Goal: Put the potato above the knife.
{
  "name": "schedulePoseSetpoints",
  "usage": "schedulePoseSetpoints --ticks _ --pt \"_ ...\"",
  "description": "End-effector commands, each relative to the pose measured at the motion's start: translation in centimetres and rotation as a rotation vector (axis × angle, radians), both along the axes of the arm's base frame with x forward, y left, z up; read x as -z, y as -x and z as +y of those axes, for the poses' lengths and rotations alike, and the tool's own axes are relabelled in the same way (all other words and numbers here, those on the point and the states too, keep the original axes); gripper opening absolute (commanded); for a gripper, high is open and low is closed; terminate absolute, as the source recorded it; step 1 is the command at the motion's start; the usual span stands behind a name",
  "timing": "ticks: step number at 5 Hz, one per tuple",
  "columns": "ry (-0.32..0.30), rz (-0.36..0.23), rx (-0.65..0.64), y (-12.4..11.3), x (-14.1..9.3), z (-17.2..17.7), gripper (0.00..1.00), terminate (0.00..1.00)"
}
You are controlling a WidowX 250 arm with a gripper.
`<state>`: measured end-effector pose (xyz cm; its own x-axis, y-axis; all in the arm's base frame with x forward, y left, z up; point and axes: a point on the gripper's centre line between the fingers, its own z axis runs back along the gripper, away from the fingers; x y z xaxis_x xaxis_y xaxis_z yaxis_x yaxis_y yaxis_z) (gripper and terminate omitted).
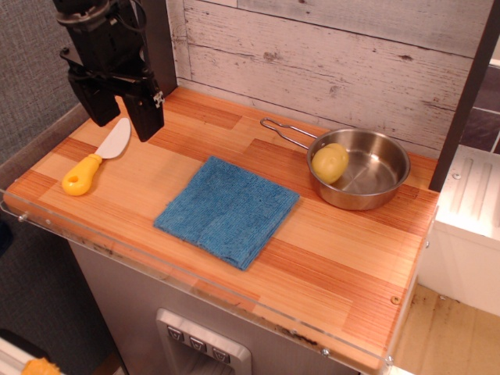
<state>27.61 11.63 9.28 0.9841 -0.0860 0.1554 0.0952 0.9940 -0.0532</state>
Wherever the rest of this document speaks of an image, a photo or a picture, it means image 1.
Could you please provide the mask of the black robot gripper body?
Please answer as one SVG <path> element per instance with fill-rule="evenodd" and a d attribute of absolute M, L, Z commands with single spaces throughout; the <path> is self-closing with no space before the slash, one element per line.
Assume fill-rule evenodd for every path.
<path fill-rule="evenodd" d="M 143 9 L 61 9 L 72 48 L 60 55 L 69 73 L 97 80 L 113 94 L 155 94 L 159 86 L 148 61 Z"/>

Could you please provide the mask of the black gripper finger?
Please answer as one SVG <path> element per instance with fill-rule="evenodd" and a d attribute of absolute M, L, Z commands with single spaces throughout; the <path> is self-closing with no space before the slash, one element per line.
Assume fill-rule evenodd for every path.
<path fill-rule="evenodd" d="M 148 141 L 164 126 L 164 95 L 158 91 L 153 96 L 126 94 L 123 102 L 130 121 L 141 142 Z"/>
<path fill-rule="evenodd" d="M 120 114 L 112 92 L 107 91 L 95 79 L 68 74 L 70 86 L 91 119 L 104 127 Z"/>

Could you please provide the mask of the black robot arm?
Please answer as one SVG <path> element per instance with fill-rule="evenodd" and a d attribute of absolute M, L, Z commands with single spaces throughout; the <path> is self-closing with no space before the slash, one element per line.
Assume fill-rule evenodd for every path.
<path fill-rule="evenodd" d="M 104 127 L 126 106 L 140 141 L 164 125 L 164 96 L 148 57 L 147 16 L 139 1 L 57 1 L 56 19 L 70 47 L 60 56 L 69 65 L 68 81 L 91 119 Z"/>

